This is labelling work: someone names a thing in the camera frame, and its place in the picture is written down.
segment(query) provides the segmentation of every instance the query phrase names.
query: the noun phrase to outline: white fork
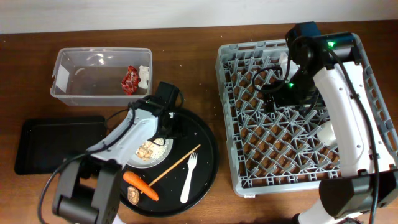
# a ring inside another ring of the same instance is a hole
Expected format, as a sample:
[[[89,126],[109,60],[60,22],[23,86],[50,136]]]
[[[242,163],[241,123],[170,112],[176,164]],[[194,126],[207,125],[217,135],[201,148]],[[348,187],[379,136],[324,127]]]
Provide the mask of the white fork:
[[[198,160],[198,154],[192,153],[188,160],[188,175],[187,179],[185,179],[184,188],[182,189],[181,192],[181,197],[180,197],[181,203],[186,203],[188,201],[189,188],[191,186],[192,171],[197,165],[197,160]]]

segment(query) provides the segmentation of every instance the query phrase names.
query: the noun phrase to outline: black plate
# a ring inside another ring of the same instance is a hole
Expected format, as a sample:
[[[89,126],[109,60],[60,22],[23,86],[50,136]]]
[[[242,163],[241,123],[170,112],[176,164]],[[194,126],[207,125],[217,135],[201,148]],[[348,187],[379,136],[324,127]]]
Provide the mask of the black plate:
[[[174,139],[170,154],[160,164],[147,169],[126,166],[123,172],[133,171],[149,184],[195,146],[201,144],[195,151],[198,153],[198,160],[192,174],[188,201],[184,204],[180,202],[181,191],[188,173],[188,158],[186,158],[152,186],[159,195],[158,202],[151,200],[145,194],[140,194],[138,204],[132,205],[127,199],[127,188],[130,185],[122,180],[122,203],[141,215],[166,217],[192,208],[206,195],[216,177],[220,156],[216,139],[210,128],[189,110],[180,109],[175,112],[174,116],[178,119],[187,137]]]
[[[69,156],[85,152],[106,136],[102,116],[30,119],[21,131],[16,174],[52,173]]]

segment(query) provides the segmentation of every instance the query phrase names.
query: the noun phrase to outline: carrot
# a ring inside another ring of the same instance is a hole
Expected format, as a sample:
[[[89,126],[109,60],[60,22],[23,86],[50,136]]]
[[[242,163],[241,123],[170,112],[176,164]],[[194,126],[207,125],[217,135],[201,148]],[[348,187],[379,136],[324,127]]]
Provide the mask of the carrot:
[[[159,196],[157,193],[149,187],[139,176],[131,171],[126,171],[123,174],[123,180],[126,181],[127,183],[137,187],[140,191],[144,192],[150,199],[158,201]]]

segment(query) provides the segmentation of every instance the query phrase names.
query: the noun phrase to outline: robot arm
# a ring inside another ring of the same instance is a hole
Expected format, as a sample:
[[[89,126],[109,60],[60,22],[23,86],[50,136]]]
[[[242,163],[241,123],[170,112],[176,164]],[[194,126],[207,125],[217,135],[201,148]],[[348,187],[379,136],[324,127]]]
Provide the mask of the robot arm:
[[[53,213],[72,223],[112,223],[120,204],[121,171],[130,157],[148,139],[181,137],[170,114],[179,95],[178,88],[161,82],[154,96],[129,105],[126,119],[115,130],[62,169]],[[80,183],[91,175],[98,176],[95,188]]]
[[[300,72],[290,79],[294,87],[281,91],[290,91],[284,96],[298,96],[290,102],[301,105],[318,89],[331,119],[331,124],[325,125],[330,128],[321,130],[318,137],[321,141],[336,139],[343,176],[321,181],[320,200],[295,222],[339,223],[345,217],[368,212],[373,202],[377,207],[392,202],[397,197],[398,171],[371,112],[364,90],[362,58],[353,34],[320,35],[316,24],[308,22],[297,24],[286,35],[286,41]],[[326,138],[328,130],[333,138]],[[376,179],[379,190],[373,184]]]

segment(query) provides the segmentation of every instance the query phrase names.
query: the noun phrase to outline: red wrapper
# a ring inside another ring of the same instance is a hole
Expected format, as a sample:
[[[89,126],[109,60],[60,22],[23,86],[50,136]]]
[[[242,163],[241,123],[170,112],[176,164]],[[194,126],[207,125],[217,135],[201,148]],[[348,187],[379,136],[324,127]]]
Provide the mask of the red wrapper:
[[[129,66],[126,76],[122,80],[122,89],[126,95],[132,95],[137,91],[138,83],[141,81],[137,70],[133,66]]]

